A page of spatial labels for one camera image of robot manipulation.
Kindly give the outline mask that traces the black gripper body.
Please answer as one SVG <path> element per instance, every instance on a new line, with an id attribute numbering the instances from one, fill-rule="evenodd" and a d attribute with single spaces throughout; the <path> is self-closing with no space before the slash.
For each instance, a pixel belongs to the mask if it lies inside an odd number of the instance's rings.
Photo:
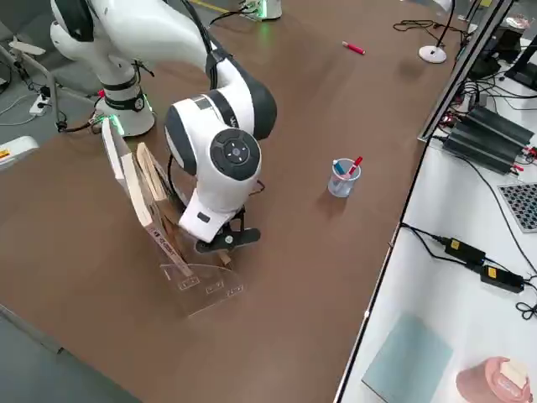
<path id="1" fill-rule="evenodd" d="M 245 214 L 246 209 L 242 207 L 221 227 L 217 234 L 222 235 L 224 238 L 228 236 L 235 238 L 238 236 L 245 230 Z"/>

